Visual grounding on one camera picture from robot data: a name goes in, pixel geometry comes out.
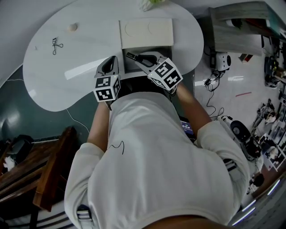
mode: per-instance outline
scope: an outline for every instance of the white table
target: white table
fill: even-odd
[[[181,74],[192,71],[203,52],[203,35],[196,19],[181,6],[166,1],[141,12],[136,0],[78,0],[53,15],[32,38],[23,63],[25,86],[42,108],[60,111],[72,106],[95,87],[95,71],[67,80],[68,70],[116,55],[122,79],[125,75],[119,21],[123,19],[172,18],[174,46],[172,59]],[[75,32],[68,26],[78,23]],[[57,54],[52,39],[58,37]]]

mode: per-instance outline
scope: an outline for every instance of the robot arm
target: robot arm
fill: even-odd
[[[96,78],[94,95],[98,102],[105,102],[111,110],[111,103],[118,98],[121,88],[118,68],[118,58],[111,56],[103,61],[94,76]]]
[[[157,86],[174,92],[179,82],[183,80],[175,64],[156,51],[143,52],[139,55],[127,53],[126,57],[135,61]]]

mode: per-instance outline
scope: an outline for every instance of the small beige object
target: small beige object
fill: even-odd
[[[74,31],[76,31],[76,29],[77,29],[77,24],[76,23],[70,24],[69,27],[68,27],[68,31],[70,31],[70,32],[74,32]]]

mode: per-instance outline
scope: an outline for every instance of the green object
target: green object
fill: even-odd
[[[151,3],[156,4],[160,2],[164,2],[165,0],[149,0]]]
[[[280,36],[280,25],[279,25],[279,18],[277,16],[277,14],[275,12],[273,12],[273,10],[268,7],[268,11],[269,11],[269,23],[266,22],[266,25],[268,28],[270,28],[275,35]]]

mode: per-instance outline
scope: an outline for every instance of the wall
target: wall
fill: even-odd
[[[75,0],[0,1],[0,87],[18,68],[37,30],[57,11]]]
[[[186,8],[194,16],[203,14],[209,7],[220,7],[223,5],[234,4],[239,2],[250,2],[255,0],[172,0],[180,6]]]

